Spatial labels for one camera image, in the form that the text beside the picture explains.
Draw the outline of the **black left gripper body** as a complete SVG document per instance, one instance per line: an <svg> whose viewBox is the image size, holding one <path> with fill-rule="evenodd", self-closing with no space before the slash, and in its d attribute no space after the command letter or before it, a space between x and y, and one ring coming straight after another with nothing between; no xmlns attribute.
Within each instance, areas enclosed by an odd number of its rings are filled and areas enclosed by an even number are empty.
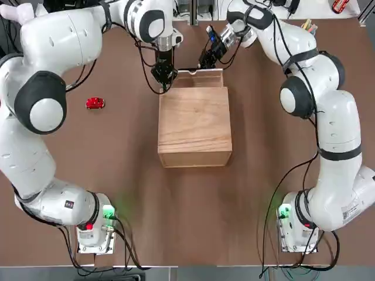
<svg viewBox="0 0 375 281"><path fill-rule="evenodd" d="M174 69L174 49L168 51L157 51L156 53L156 66L161 69L173 70Z"/></svg>

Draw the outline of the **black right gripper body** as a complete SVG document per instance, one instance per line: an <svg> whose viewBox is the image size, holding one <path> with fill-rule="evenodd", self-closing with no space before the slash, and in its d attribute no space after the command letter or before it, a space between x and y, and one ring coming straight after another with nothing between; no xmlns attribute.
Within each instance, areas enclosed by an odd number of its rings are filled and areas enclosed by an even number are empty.
<svg viewBox="0 0 375 281"><path fill-rule="evenodd" d="M205 55L211 59L220 60L227 53L227 47L221 41L213 42L209 49L205 51Z"/></svg>

